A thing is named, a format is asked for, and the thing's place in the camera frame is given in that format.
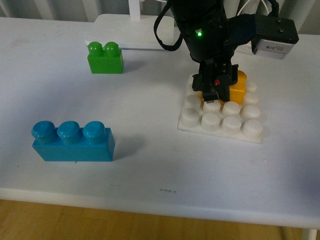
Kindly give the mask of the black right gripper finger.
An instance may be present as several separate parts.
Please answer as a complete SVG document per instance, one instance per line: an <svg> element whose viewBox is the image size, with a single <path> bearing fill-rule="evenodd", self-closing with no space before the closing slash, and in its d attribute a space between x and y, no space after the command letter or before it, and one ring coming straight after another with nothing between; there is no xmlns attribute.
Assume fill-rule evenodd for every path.
<svg viewBox="0 0 320 240"><path fill-rule="evenodd" d="M219 99L223 102L230 100L230 86L238 82L238 65L232 65L230 62L223 63L218 74L220 85L218 87Z"/></svg>

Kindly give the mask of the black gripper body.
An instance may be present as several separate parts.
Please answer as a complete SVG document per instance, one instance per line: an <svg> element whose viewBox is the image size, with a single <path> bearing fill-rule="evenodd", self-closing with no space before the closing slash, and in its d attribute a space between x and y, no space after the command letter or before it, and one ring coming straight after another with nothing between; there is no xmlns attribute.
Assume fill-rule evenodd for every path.
<svg viewBox="0 0 320 240"><path fill-rule="evenodd" d="M193 77L194 91L202 88L206 61L214 60L218 76L222 64L231 63L235 49L256 35L255 15L227 18L221 0L169 0L166 9L172 12L179 29L177 41L166 49L176 51L185 42L191 59L200 64Z"/></svg>

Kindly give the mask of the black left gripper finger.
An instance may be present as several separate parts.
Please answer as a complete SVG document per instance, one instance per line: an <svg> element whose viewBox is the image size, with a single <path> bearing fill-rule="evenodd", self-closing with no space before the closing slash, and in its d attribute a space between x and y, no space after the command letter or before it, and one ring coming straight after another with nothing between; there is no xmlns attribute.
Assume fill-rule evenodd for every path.
<svg viewBox="0 0 320 240"><path fill-rule="evenodd" d="M214 102L219 99L214 81L217 78L216 63L213 59L204 63L202 96L205 102Z"/></svg>

